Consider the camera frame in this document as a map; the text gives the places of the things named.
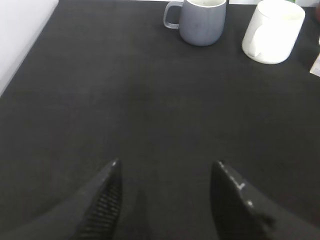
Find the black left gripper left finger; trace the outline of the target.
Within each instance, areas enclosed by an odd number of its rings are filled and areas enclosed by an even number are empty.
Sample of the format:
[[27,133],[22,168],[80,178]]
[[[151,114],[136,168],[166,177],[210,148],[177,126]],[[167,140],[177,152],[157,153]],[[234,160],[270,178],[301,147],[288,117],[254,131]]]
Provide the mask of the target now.
[[35,240],[110,240],[122,206],[122,163],[109,162],[75,194],[40,218]]

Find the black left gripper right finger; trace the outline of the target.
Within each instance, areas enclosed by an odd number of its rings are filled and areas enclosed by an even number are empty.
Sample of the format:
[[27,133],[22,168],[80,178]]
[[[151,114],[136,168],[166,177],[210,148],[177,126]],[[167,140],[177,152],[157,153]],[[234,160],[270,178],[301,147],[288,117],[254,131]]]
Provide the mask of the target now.
[[320,229],[269,199],[235,169],[214,161],[210,207],[220,240],[318,240]]

